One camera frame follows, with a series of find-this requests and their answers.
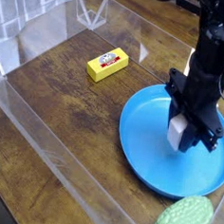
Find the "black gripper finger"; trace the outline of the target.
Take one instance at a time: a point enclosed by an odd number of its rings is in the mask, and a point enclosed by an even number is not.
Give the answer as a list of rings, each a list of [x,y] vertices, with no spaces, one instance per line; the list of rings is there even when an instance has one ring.
[[[183,115],[184,109],[185,107],[183,103],[180,101],[180,99],[172,98],[170,108],[169,108],[169,120],[171,120],[177,115]]]
[[[181,142],[178,145],[178,150],[185,153],[191,147],[197,145],[199,142],[198,129],[192,124],[187,124],[184,133],[181,136]]]

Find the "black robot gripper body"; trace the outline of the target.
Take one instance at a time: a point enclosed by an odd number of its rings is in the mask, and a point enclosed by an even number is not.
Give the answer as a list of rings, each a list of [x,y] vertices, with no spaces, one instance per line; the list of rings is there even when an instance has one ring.
[[[183,75],[173,68],[165,89],[184,105],[183,116],[199,133],[199,142],[211,151],[224,135],[217,102],[224,98],[224,0],[198,0],[199,37]]]

